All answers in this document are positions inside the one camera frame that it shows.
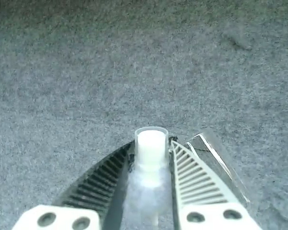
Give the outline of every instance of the screw hole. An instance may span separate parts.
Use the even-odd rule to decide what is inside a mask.
[[[42,215],[38,219],[37,224],[40,227],[46,227],[46,226],[51,225],[55,221],[55,219],[56,219],[56,214],[54,214],[53,212],[48,212]]]
[[[225,219],[241,219],[242,215],[235,210],[226,210],[223,213]]]
[[[72,224],[73,230],[85,230],[90,225],[90,219],[81,217]]]
[[[198,212],[191,212],[187,215],[187,220],[189,222],[201,223],[205,221],[205,217]]]

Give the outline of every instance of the transparent plastic film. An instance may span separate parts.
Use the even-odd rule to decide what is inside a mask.
[[[219,176],[251,216],[257,213],[258,202],[254,200],[242,183],[236,173],[237,168],[233,160],[212,129],[204,129],[201,133],[190,138],[184,145]]]

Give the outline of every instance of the gray carpet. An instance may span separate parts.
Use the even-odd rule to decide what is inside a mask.
[[[0,230],[147,125],[211,127],[288,230],[288,0],[0,0]]]

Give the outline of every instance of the ribbed gripper pad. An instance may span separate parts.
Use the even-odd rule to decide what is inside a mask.
[[[101,223],[110,209],[117,189],[127,150],[133,142],[106,156],[74,182],[53,205],[93,209]]]
[[[172,141],[172,171],[178,207],[237,202],[223,181],[183,145]]]

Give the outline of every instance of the gray fabric surface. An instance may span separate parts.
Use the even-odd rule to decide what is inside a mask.
[[[288,0],[0,0],[0,230],[146,125],[211,127],[288,230]]]

